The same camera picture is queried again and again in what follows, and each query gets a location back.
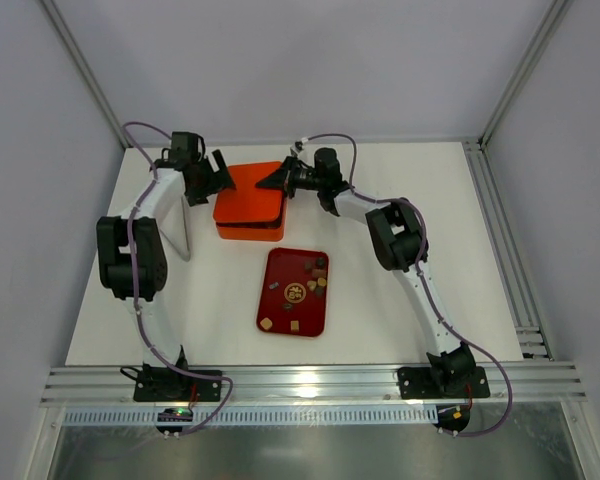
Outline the orange tin lid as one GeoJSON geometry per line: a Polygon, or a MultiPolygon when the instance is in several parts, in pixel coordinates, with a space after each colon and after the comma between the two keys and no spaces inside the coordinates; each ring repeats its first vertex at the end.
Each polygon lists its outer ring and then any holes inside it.
{"type": "Polygon", "coordinates": [[[275,217],[279,204],[286,203],[283,193],[280,190],[259,189],[255,184],[278,169],[281,164],[280,161],[270,161],[229,166],[236,189],[220,192],[215,207],[228,209],[264,207],[266,210],[272,209],[272,216],[275,217]]]}

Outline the orange chocolate tin box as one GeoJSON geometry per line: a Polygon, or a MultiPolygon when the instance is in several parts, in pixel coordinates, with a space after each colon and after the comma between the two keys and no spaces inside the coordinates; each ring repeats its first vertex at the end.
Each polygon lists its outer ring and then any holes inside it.
{"type": "Polygon", "coordinates": [[[279,204],[275,217],[272,214],[272,209],[264,207],[215,207],[213,220],[218,235],[224,240],[278,242],[285,233],[286,203],[279,204]]]}

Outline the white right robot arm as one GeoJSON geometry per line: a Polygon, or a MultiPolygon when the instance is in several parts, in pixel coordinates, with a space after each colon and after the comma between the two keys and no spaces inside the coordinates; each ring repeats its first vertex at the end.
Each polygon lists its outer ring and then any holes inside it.
{"type": "Polygon", "coordinates": [[[459,398],[477,391],[478,367],[468,340],[456,333],[434,288],[422,215],[408,200],[374,199],[353,186],[340,170],[335,149],[322,147],[314,163],[297,146],[281,162],[227,166],[219,151],[222,190],[213,212],[218,234],[227,240],[277,241],[285,207],[299,190],[316,193],[321,208],[367,226],[379,264],[393,273],[407,294],[427,343],[428,366],[399,371],[403,398],[459,398]]]}

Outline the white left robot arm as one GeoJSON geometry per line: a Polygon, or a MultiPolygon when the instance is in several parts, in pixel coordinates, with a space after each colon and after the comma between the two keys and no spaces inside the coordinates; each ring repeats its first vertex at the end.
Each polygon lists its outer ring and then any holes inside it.
{"type": "Polygon", "coordinates": [[[123,301],[143,347],[141,367],[121,367],[134,384],[136,402],[217,402],[222,374],[195,371],[169,319],[163,290],[168,261],[160,226],[175,206],[206,202],[215,193],[204,139],[174,132],[150,161],[150,180],[119,214],[96,224],[97,262],[103,287],[123,301]]]}

